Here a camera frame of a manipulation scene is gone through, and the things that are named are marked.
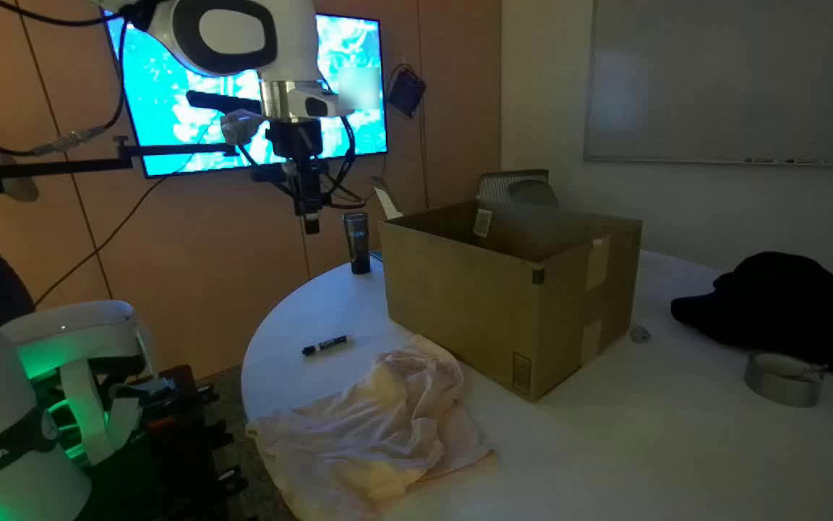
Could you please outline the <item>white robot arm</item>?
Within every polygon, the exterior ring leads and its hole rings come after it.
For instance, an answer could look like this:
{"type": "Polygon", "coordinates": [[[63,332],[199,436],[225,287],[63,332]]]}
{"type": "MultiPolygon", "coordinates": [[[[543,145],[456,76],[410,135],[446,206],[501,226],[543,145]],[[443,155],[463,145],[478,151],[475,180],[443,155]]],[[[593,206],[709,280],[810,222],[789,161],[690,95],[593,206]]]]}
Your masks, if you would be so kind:
{"type": "MultiPolygon", "coordinates": [[[[317,155],[317,145],[306,140],[311,125],[353,112],[349,98],[322,85],[311,0],[103,0],[103,8],[147,31],[194,73],[254,69],[254,116],[301,180],[317,155]]],[[[71,521],[87,498],[87,475],[57,446],[16,348],[0,332],[0,521],[71,521]]]]}

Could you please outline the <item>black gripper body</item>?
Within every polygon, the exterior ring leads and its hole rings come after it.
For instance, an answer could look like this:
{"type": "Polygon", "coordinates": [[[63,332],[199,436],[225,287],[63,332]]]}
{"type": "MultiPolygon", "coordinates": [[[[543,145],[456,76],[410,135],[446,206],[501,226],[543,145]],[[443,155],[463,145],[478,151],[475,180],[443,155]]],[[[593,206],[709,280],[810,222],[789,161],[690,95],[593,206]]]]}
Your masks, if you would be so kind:
{"type": "Polygon", "coordinates": [[[282,160],[278,184],[293,196],[306,190],[309,206],[323,206],[322,195],[322,125],[309,121],[271,121],[267,127],[271,151],[282,160]]]}

